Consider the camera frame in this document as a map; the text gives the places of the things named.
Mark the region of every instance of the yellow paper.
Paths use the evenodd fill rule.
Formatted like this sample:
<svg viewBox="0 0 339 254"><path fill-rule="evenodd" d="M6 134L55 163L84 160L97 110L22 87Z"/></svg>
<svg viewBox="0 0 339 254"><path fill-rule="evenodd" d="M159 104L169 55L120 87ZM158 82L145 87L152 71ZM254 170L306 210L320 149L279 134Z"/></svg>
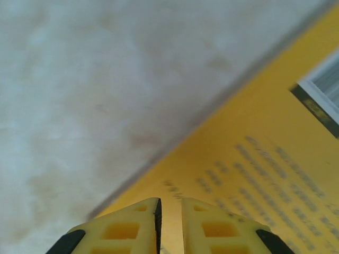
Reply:
<svg viewBox="0 0 339 254"><path fill-rule="evenodd" d="M339 6L102 214L163 202L163 253L183 253L183 196L271 227L296 253L339 253L339 140L291 92L339 46Z"/></svg>

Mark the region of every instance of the yellow booklet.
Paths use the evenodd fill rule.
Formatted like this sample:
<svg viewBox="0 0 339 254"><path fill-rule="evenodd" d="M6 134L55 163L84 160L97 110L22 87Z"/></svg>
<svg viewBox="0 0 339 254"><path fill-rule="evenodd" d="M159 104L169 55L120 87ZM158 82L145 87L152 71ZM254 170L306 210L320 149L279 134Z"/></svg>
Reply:
<svg viewBox="0 0 339 254"><path fill-rule="evenodd" d="M102 214L160 197L162 253L180 254L181 198L194 197L296 253L339 253L338 108L337 5Z"/></svg>

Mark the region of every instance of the white surface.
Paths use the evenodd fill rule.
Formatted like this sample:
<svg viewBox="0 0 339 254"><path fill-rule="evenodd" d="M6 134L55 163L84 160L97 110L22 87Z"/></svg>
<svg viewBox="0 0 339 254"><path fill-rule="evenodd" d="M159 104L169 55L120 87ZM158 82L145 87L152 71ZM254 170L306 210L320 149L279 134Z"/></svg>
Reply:
<svg viewBox="0 0 339 254"><path fill-rule="evenodd" d="M47 251L320 2L1 0L0 251Z"/></svg>

